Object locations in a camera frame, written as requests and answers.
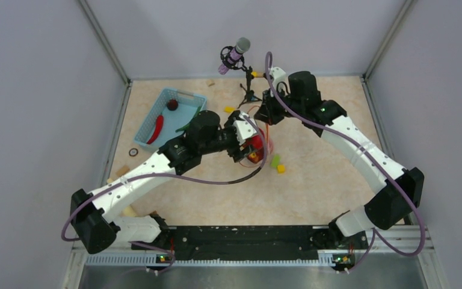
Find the red toy tomato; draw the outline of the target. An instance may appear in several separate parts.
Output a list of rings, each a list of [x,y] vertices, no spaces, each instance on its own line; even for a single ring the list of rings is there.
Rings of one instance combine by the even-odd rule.
[[[251,145],[257,154],[264,153],[263,141],[260,135],[255,135],[252,138],[248,139],[248,144]]]

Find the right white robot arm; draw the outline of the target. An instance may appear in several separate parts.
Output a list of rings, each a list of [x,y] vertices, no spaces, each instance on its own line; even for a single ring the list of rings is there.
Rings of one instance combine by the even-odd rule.
[[[273,83],[264,91],[255,119],[275,125],[294,111],[315,123],[309,129],[339,150],[375,195],[365,205],[330,222],[328,239],[334,247],[345,248],[354,234],[368,229],[389,229],[413,211],[409,202],[419,207],[423,173],[416,167],[408,170],[391,159],[355,126],[336,101],[323,100],[314,75],[308,71],[287,75],[274,67],[265,78]]]

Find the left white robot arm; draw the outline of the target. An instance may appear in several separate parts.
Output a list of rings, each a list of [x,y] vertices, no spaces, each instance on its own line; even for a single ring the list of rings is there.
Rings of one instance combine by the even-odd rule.
[[[217,113],[203,110],[196,114],[182,135],[168,140],[135,169],[106,186],[85,192],[75,191],[70,200],[70,216],[63,225],[61,238],[70,241],[66,231],[71,226],[76,241],[90,254],[99,253],[112,245],[121,231],[116,218],[137,199],[161,184],[177,178],[206,184],[202,179],[185,176],[202,162],[202,157],[227,152],[238,163],[259,151],[253,144],[259,140],[268,148],[264,132],[255,120],[240,110],[229,115],[224,125]]]

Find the yellow rectangular block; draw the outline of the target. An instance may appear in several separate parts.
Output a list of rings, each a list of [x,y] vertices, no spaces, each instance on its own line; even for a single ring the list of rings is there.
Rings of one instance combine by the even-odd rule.
[[[233,113],[236,110],[235,107],[225,107],[224,112],[226,113]]]

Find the green toy block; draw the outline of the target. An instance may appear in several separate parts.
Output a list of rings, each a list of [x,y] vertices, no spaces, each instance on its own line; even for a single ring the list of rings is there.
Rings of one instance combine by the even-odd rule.
[[[273,169],[276,169],[278,167],[278,165],[280,165],[280,155],[279,154],[274,154],[271,157],[270,166]]]

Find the light blue plastic basket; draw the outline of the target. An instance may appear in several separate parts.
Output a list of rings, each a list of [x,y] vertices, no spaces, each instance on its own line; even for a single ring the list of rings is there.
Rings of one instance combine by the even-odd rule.
[[[166,107],[170,99],[178,101],[179,107],[176,111],[169,111]],[[197,107],[202,106],[201,110],[205,110],[206,104],[206,96],[171,87],[164,88],[136,132],[133,138],[134,143],[142,147],[145,151],[156,151],[167,141],[182,135],[182,132],[175,132],[175,130],[184,126],[192,118]],[[152,135],[156,118],[159,115],[164,116],[163,129],[156,141],[152,144],[146,144]]]

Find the green toy pepper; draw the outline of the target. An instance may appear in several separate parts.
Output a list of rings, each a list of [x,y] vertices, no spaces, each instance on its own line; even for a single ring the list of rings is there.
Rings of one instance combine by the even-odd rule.
[[[192,118],[191,118],[184,126],[178,128],[178,129],[176,129],[175,132],[184,132],[184,131],[186,131],[186,130],[188,129],[188,127],[189,127],[191,121],[192,121],[196,116],[199,115],[199,112],[201,111],[201,109],[202,109],[202,106],[197,107],[196,112],[194,113],[194,115],[192,116]]]

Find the small yellow toy cube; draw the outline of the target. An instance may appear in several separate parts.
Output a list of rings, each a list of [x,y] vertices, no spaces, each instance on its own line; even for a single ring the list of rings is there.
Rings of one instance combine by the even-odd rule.
[[[283,164],[277,165],[276,169],[277,169],[277,172],[278,172],[279,174],[285,173],[285,171],[286,171],[286,167],[285,167],[285,165],[283,165]]]

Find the black tripod mic stand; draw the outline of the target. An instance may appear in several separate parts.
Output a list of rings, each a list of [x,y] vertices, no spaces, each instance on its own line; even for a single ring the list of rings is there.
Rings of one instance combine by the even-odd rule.
[[[259,102],[261,99],[256,96],[254,90],[251,89],[252,80],[257,78],[257,73],[253,70],[251,66],[246,66],[247,70],[243,71],[245,73],[245,85],[240,84],[240,88],[245,91],[243,100],[239,103],[237,108],[241,108],[244,104],[250,104],[253,102]]]

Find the purple microphone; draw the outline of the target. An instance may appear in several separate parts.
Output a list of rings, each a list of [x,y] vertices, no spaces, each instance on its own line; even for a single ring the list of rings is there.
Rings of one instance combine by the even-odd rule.
[[[225,75],[230,70],[246,71],[244,54],[250,49],[251,43],[248,38],[241,37],[234,46],[225,46],[220,52],[221,64],[218,68],[220,75]]]

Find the red toy chili pepper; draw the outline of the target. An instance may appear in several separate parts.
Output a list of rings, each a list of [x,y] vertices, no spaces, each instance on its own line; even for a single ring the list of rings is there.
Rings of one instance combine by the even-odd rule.
[[[160,135],[160,133],[161,133],[161,131],[163,129],[163,126],[164,126],[164,116],[159,115],[156,118],[155,127],[154,127],[154,130],[152,132],[152,135],[150,136],[150,138],[146,142],[147,145],[151,145],[154,141],[156,141],[156,139],[159,137],[159,135]]]

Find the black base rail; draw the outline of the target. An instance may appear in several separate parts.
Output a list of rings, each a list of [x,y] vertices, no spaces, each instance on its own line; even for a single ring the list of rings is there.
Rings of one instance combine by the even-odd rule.
[[[177,226],[151,246],[172,251],[178,262],[316,260],[323,250],[366,249],[366,234],[335,239],[327,226]]]

